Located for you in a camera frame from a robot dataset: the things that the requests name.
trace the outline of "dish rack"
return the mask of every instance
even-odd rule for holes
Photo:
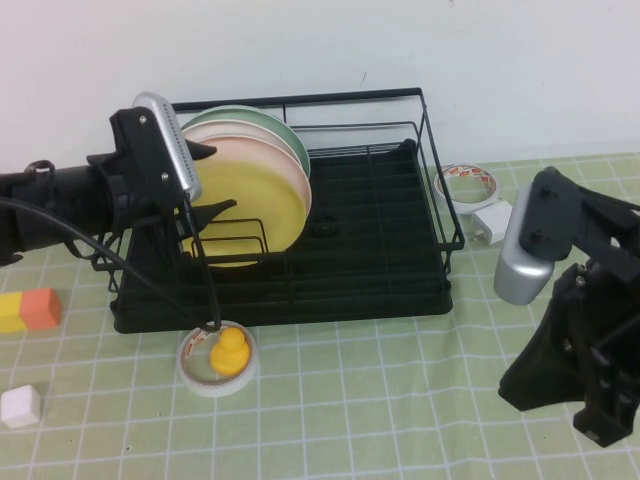
[[[299,239],[271,252],[208,257],[222,318],[247,327],[434,315],[452,308],[451,254],[464,236],[444,184],[419,88],[174,104],[178,118],[222,105],[248,105],[278,116],[311,157],[311,212]],[[203,242],[227,241],[203,238]],[[134,227],[117,252],[206,318],[207,289],[198,260]],[[223,263],[256,262],[243,267]],[[111,272],[115,328],[122,333],[185,330],[135,278]]]

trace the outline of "masking tape roll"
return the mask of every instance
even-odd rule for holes
[[[242,333],[244,333],[247,342],[249,342],[249,348],[251,350],[249,363],[244,368],[244,370],[242,370],[237,375],[223,378],[221,380],[206,381],[194,376],[187,367],[187,361],[193,353],[193,350],[211,335],[218,335],[218,333],[209,333],[196,328],[195,330],[192,330],[184,338],[184,340],[182,340],[182,343],[178,348],[178,355],[176,358],[178,374],[180,375],[180,378],[187,386],[187,388],[189,388],[189,390],[191,390],[196,395],[208,398],[231,395],[232,393],[235,393],[246,386],[249,381],[256,375],[256,371],[258,369],[258,346],[256,344],[255,338],[253,338],[251,332],[249,332],[249,330],[247,330],[242,325],[235,322],[229,322],[227,320],[222,321],[220,331],[229,327],[236,327],[242,330]]]
[[[484,168],[477,167],[475,165],[450,165],[442,170],[442,176],[444,177],[445,182],[454,177],[479,178],[480,181],[482,181],[482,183],[487,185],[487,187],[489,188],[489,198],[483,200],[482,202],[457,202],[452,198],[451,203],[453,204],[453,209],[456,211],[456,213],[462,215],[471,215],[473,212],[488,207],[489,205],[493,205],[500,200],[500,188],[498,186],[498,181]],[[446,199],[444,196],[444,191],[442,189],[442,181],[439,175],[436,175],[436,178],[433,181],[433,186],[436,190],[436,193],[442,200],[442,203],[446,205]]]

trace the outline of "yellow rubber duck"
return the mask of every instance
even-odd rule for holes
[[[242,330],[225,328],[220,339],[211,349],[211,367],[222,375],[236,375],[249,363],[251,350]]]

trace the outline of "yellow plate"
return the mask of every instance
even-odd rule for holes
[[[201,160],[196,170],[202,182],[202,195],[194,206],[210,205],[233,199],[238,204],[222,212],[215,220],[259,218],[262,220],[270,252],[286,250],[302,233],[306,205],[296,190],[273,170],[239,161]],[[255,237],[255,239],[228,239]],[[212,223],[200,238],[207,256],[261,253],[263,239],[258,222]],[[195,251],[191,238],[183,242],[185,251]],[[218,267],[239,267],[255,262],[219,263]]]

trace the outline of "green plate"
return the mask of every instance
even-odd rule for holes
[[[204,110],[198,115],[193,117],[187,123],[182,126],[185,130],[194,125],[198,125],[211,120],[241,120],[243,122],[253,123],[260,127],[266,128],[280,138],[282,138],[291,149],[295,152],[300,160],[300,166],[307,177],[311,174],[311,161],[309,160],[309,153],[304,144],[296,135],[296,133],[280,119],[264,113],[262,110],[253,107],[247,107],[245,105],[229,105],[224,107],[211,108]]]

